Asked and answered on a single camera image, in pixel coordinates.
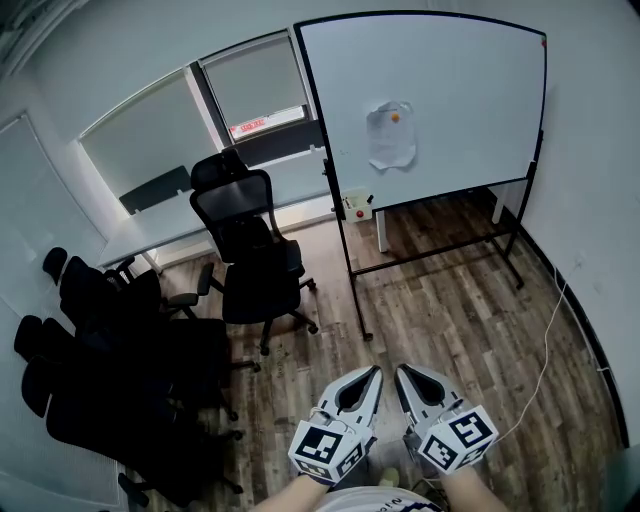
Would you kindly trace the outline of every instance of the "white cable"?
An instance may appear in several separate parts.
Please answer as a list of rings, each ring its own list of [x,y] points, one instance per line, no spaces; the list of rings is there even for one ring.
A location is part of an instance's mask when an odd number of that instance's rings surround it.
[[[524,409],[522,409],[522,414],[520,415],[520,418],[518,419],[516,424],[513,427],[511,427],[507,431],[506,434],[500,436],[498,438],[498,440],[494,444],[498,444],[505,437],[507,437],[509,434],[511,434],[511,432],[513,432],[516,428],[518,428],[520,423],[522,423],[522,420],[524,418],[524,415],[527,412],[527,409],[533,403],[533,400],[535,399],[536,395],[538,394],[538,391],[540,391],[540,384],[542,383],[542,377],[544,376],[544,372],[547,370],[547,366],[549,365],[549,341],[547,340],[547,336],[549,334],[549,330],[551,329],[551,324],[553,324],[553,319],[556,317],[556,313],[558,312],[558,309],[560,309],[560,304],[562,304],[562,299],[564,298],[564,291],[567,288],[567,283],[569,282],[569,277],[571,276],[571,274],[573,274],[573,272],[578,267],[579,267],[579,265],[576,265],[573,268],[573,270],[569,273],[567,278],[564,280],[564,286],[562,287],[562,291],[560,292],[560,299],[558,299],[558,303],[556,304],[556,307],[553,310],[553,313],[551,315],[551,320],[549,320],[549,325],[547,325],[547,330],[544,332],[544,365],[542,366],[542,371],[540,372],[540,376],[538,377],[538,383],[536,384],[536,389],[534,390],[533,395],[531,395],[531,398],[527,402],[527,405],[525,405]],[[553,267],[553,280],[556,283],[556,286],[558,286],[558,282],[556,281],[556,268],[555,267]]]

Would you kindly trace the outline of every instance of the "wall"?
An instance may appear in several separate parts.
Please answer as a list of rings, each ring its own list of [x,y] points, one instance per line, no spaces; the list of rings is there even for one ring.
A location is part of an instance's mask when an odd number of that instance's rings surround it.
[[[150,83],[233,44],[308,18],[425,7],[424,0],[93,0],[57,28],[33,64],[70,141]]]
[[[53,440],[21,396],[26,363],[13,350],[21,318],[54,317],[73,332],[58,307],[57,287],[41,269],[44,257],[60,245],[95,262],[105,244],[50,166],[26,118],[0,133],[0,240],[0,501],[23,502],[22,489],[29,499],[39,498],[20,510],[43,501],[41,509],[70,510],[69,497],[75,510],[120,508],[116,463]]]
[[[100,234],[108,239],[126,211],[109,191],[84,149],[64,142],[29,68],[0,88],[0,125],[28,111],[45,151],[60,178]]]
[[[545,31],[545,139],[523,225],[569,278],[609,360],[630,442],[640,442],[640,17],[626,0],[485,0]],[[511,198],[515,209],[520,195]]]

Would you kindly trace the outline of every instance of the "desk leg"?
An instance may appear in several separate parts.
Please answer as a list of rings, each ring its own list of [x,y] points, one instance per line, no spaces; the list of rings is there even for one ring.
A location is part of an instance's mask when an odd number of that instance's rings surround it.
[[[502,208],[504,208],[504,202],[509,195],[509,187],[511,184],[502,185],[497,194],[496,207],[493,210],[493,217],[491,218],[494,224],[498,224],[500,222],[500,217],[502,216]]]
[[[156,271],[156,274],[162,274],[162,270],[163,270],[162,267],[158,265],[151,256],[149,256],[148,252],[143,252],[140,256],[142,256],[145,260],[147,260],[147,263],[151,265],[151,268],[153,270]]]
[[[387,241],[387,225],[385,223],[384,211],[376,212],[376,226],[378,228],[378,250],[387,252],[389,242]]]

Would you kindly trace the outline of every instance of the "small device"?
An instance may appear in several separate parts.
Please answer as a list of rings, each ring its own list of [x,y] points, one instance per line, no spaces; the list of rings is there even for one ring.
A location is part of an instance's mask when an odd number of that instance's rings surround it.
[[[371,201],[373,196],[366,188],[354,188],[342,195],[342,209],[347,222],[354,223],[373,217]]]
[[[301,421],[289,448],[289,458],[302,473],[335,485],[362,459],[375,442],[371,424],[382,391],[378,366],[354,370],[329,384]]]

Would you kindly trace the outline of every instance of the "white shirt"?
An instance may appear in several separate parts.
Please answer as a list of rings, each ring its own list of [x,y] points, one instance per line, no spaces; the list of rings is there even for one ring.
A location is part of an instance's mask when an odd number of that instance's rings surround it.
[[[397,487],[354,487],[328,493],[316,512],[441,512],[428,499]]]

